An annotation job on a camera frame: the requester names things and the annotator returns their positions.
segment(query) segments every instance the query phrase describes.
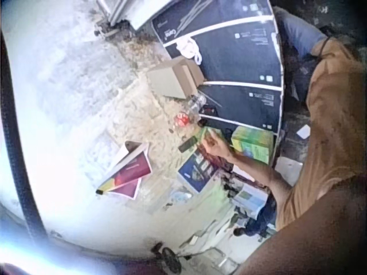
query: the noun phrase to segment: person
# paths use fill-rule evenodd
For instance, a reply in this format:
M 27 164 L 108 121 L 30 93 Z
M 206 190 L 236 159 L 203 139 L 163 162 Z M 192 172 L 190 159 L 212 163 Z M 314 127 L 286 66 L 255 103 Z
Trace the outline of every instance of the person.
M 292 188 L 271 167 L 233 152 L 215 132 L 207 152 L 225 158 L 267 186 L 277 202 L 278 233 L 237 274 L 352 274 L 366 270 L 365 73 L 336 39 L 283 9 L 278 24 L 301 56 L 320 62 L 307 95 L 307 158 Z

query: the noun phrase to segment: black cable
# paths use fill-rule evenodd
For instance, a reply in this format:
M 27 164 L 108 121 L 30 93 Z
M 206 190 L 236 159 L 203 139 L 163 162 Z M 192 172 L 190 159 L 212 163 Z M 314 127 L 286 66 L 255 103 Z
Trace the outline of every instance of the black cable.
M 4 37 L 1 32 L 1 94 L 0 111 L 5 137 L 5 144 L 11 173 L 17 190 L 19 203 L 27 224 L 31 239 L 38 245 L 48 242 L 47 232 L 38 212 L 36 202 L 30 188 L 27 170 L 23 158 L 19 137 L 18 122 L 15 112 L 13 84 Z

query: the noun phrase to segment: colorful box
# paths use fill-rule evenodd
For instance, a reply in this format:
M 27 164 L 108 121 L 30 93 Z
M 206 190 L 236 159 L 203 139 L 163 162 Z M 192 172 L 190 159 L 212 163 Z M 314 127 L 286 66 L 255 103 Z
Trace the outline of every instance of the colorful box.
M 238 126 L 231 140 L 237 151 L 269 164 L 274 142 L 272 132 Z

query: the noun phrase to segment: floor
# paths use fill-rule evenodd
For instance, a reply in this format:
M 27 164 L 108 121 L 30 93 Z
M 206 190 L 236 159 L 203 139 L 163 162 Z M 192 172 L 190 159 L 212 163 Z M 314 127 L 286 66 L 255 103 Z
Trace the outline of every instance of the floor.
M 94 0 L 2 1 L 1 12 L 27 171 L 51 235 L 143 257 L 158 241 L 176 249 L 221 219 L 229 201 L 215 183 L 186 205 L 163 209 L 182 186 L 176 170 L 188 153 L 177 147 L 193 129 L 170 133 L 181 105 L 149 88 L 146 71 L 167 58 L 149 29 L 139 38 L 95 37 Z M 126 140 L 150 142 L 153 175 L 135 201 L 96 195 L 96 182 Z M 0 201 L 22 217 L 1 144 Z

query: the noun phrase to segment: white stripe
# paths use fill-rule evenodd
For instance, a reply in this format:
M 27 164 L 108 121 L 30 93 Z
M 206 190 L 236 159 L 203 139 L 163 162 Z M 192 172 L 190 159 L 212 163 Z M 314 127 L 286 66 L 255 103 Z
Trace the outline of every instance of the white stripe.
M 197 36 L 198 34 L 209 32 L 211 30 L 216 30 L 216 29 L 220 29 L 220 28 L 228 27 L 228 26 L 234 26 L 234 25 L 238 25 L 238 24 L 242 24 L 242 23 L 269 21 L 269 20 L 273 20 L 273 17 L 274 17 L 273 15 L 254 16 L 254 17 L 247 17 L 247 18 L 240 18 L 240 19 L 236 19 L 236 20 L 231 20 L 231 21 L 215 24 L 215 25 L 212 25 L 212 26 L 209 26 L 209 27 L 203 27 L 200 30 L 196 30 L 192 33 L 188 33 L 184 36 L 180 36 L 176 39 L 173 39 L 172 41 L 163 44 L 163 46 L 168 47 L 172 44 L 175 44 L 177 42 L 177 40 L 179 40 L 181 38 L 184 38 L 184 37 L 193 37 L 193 36 Z
M 255 84 L 255 83 L 246 83 L 246 82 L 233 82 L 233 81 L 206 81 L 203 83 L 204 85 L 224 85 L 224 86 L 242 86 L 242 87 L 254 87 L 254 88 L 262 88 L 273 91 L 282 92 L 282 87 L 263 85 L 263 84 Z
M 255 126 L 247 125 L 247 124 L 236 122 L 236 121 L 232 121 L 232 120 L 221 119 L 220 117 L 217 117 L 217 116 L 207 116 L 207 115 L 202 115 L 202 114 L 199 114 L 199 116 L 200 117 L 206 117 L 207 119 L 219 120 L 219 121 L 223 121 L 223 122 L 227 122 L 227 123 L 232 123 L 232 124 L 239 125 L 239 126 L 244 126 L 244 127 L 248 127 L 248 128 L 252 128 L 252 129 L 257 129 L 257 130 L 262 130 L 262 131 L 270 132 L 270 131 L 268 131 L 266 129 L 261 129 L 261 128 L 258 128 L 258 127 L 255 127 Z

